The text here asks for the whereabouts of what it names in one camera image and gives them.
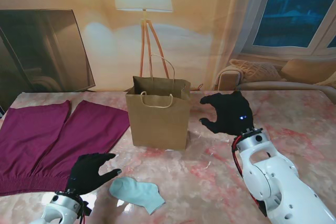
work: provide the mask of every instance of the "lamp leg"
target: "lamp leg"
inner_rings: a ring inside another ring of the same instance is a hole
[[[161,47],[160,42],[159,42],[159,38],[158,38],[158,36],[157,36],[157,34],[156,34],[155,30],[154,30],[154,27],[153,27],[153,25],[152,25],[152,22],[151,22],[149,19],[147,19],[146,21],[148,22],[148,24],[149,24],[149,28],[151,29],[151,31],[152,31],[152,33],[153,33],[153,35],[154,35],[156,44],[158,45],[159,52],[160,52],[160,55],[161,55],[161,57],[162,57],[163,68],[164,68],[164,71],[166,72],[166,76],[167,76],[167,78],[169,79],[168,69],[167,69],[166,62],[165,62],[165,60],[163,59],[164,56],[163,56],[162,47]]]
[[[147,27],[147,22],[144,20],[144,28],[145,28],[145,33],[146,33],[146,39],[147,39],[147,45],[148,45],[148,57],[149,57],[149,65],[152,67],[152,58],[151,58],[151,42],[149,40],[149,33],[148,33],[148,27]]]
[[[143,68],[143,54],[144,54],[144,47],[145,47],[145,20],[141,20],[141,58],[140,58],[140,77],[142,77],[142,68]]]

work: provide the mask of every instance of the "window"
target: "window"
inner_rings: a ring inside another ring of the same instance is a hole
[[[336,53],[335,17],[336,0],[261,0],[243,51],[276,55]]]

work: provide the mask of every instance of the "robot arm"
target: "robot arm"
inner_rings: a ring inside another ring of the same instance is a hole
[[[56,192],[44,209],[42,217],[30,224],[48,224],[55,219],[60,219],[60,224],[73,224],[83,215],[85,206],[81,204],[82,202],[79,196],[75,199],[71,195]]]
[[[87,207],[88,203],[83,201],[80,195],[96,190],[121,173],[121,169],[114,169],[102,176],[98,174],[99,167],[115,156],[112,153],[80,156],[71,169],[66,191],[55,192],[42,217],[31,224],[48,224],[55,219],[60,219],[60,224],[73,224],[79,218],[81,224],[85,216],[90,215],[91,209]]]
[[[295,165],[280,154],[264,133],[237,144],[243,162],[243,180],[250,193],[265,202],[273,224],[335,224],[333,214],[317,194],[299,179]],[[252,163],[254,153],[265,151],[268,159]]]
[[[255,129],[252,110],[239,91],[209,95],[200,103],[212,105],[217,113],[216,122],[200,119],[204,126],[213,133],[237,136],[232,145],[237,169],[259,209],[273,224],[336,224],[318,195],[299,179],[293,162],[276,150],[262,129]],[[251,156],[260,151],[266,152],[268,159],[252,163]]]

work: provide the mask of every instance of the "pink marble surface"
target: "pink marble surface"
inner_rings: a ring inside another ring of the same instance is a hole
[[[122,169],[121,176],[158,185],[166,204],[151,216],[142,207],[109,195],[111,182],[84,196],[93,208],[86,223],[198,224],[270,223],[263,217],[235,168],[230,152],[232,136],[213,134],[199,118],[216,119],[204,95],[194,92],[189,123],[190,141],[185,152],[155,150],[132,145],[128,129],[111,152],[101,173]],[[298,167],[300,178],[312,187],[336,214],[336,107],[320,91],[243,91],[276,148]],[[122,92],[23,93],[13,108],[81,100],[126,110]],[[0,198],[0,224],[29,223],[41,216],[53,193],[29,193]]]

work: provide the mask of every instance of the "paper bag handle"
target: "paper bag handle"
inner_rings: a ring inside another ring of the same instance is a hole
[[[160,56],[160,55],[156,55],[156,54],[151,54],[151,55],[149,56],[149,71],[150,71],[150,73],[151,73],[151,77],[152,77],[152,79],[153,79],[152,55],[155,55],[155,56],[160,57],[161,59],[167,61],[167,62],[170,64],[170,66],[172,66],[173,73],[174,73],[174,75],[173,75],[173,83],[175,83],[175,68],[173,67],[173,65],[172,65],[168,60],[166,60],[166,59],[163,58],[162,56]]]
[[[173,95],[170,94],[169,96],[171,97],[171,102],[168,106],[150,106],[150,105],[147,105],[144,103],[143,101],[143,94],[147,95],[146,91],[142,91],[141,94],[140,94],[140,99],[141,99],[141,102],[143,105],[147,106],[147,107],[150,107],[150,108],[159,108],[159,109],[166,109],[166,108],[169,108],[172,104],[173,104]]]

